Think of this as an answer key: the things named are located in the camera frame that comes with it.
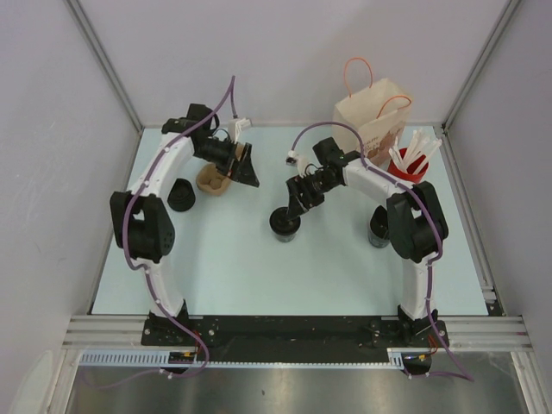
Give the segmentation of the beige paper takeout bag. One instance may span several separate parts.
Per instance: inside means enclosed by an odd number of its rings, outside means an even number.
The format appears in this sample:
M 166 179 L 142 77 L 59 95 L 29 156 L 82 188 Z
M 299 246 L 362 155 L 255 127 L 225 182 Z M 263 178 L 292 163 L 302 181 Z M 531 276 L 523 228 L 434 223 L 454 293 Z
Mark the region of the beige paper takeout bag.
M 332 136 L 344 152 L 358 151 L 376 166 L 391 159 L 389 149 L 400 141 L 411 113 L 413 98 L 389 78 L 371 80 L 367 87 L 348 95 L 335 104 Z

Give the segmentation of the single black paper cup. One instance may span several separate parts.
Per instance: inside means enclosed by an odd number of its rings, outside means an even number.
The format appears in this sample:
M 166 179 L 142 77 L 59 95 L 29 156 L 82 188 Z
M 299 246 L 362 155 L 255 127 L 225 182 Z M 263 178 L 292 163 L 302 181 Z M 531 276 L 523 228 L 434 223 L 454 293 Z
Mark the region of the single black paper cup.
M 279 242 L 291 242 L 295 238 L 298 228 L 272 228 L 272 231 Z

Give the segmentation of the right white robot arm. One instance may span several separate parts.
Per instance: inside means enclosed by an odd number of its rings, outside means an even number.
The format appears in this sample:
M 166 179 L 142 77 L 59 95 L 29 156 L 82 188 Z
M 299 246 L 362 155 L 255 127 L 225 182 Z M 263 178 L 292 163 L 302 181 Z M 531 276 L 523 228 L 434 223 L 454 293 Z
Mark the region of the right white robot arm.
M 396 178 L 366 160 L 360 152 L 344 152 L 331 137 L 318 142 L 313 151 L 319 167 L 285 182 L 289 201 L 270 216 L 273 232 L 293 237 L 298 232 L 300 217 L 321 205 L 326 193 L 338 186 L 369 196 L 379 203 L 373 215 L 384 219 L 384 238 L 403 263 L 398 337 L 408 346 L 417 346 L 430 330 L 439 336 L 433 266 L 442 258 L 449 226 L 435 187 L 427 181 L 412 184 Z

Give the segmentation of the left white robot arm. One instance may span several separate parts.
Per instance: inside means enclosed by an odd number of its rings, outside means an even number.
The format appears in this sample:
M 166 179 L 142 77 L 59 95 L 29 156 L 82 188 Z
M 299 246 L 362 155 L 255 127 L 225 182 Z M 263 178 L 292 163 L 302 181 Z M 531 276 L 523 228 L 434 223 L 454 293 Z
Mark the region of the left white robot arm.
M 128 191 L 116 191 L 110 197 L 116 244 L 129 267 L 144 272 L 151 311 L 165 317 L 160 333 L 171 344 L 185 342 L 191 333 L 190 323 L 179 316 L 185 299 L 167 258 L 176 241 L 169 211 L 189 210 L 195 202 L 191 183 L 179 178 L 179 171 L 198 158 L 211 163 L 224 178 L 259 186 L 252 146 L 238 141 L 250 125 L 247 118 L 234 117 L 221 140 L 215 136 L 220 126 L 217 114 L 204 104 L 191 104 L 186 116 L 171 118 L 162 126 L 157 153 L 138 180 Z

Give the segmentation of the single black cup lid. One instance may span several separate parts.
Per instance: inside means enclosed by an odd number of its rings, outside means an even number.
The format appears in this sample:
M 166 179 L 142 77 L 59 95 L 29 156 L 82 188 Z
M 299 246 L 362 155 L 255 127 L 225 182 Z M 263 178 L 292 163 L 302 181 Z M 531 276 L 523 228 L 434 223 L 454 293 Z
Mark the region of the single black cup lid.
M 293 221 L 287 221 L 285 219 L 285 208 L 286 207 L 279 207 L 275 209 L 271 216 L 269 217 L 269 225 L 270 228 L 290 228 L 290 227 L 296 227 L 300 228 L 301 220 L 300 218 L 293 220 Z

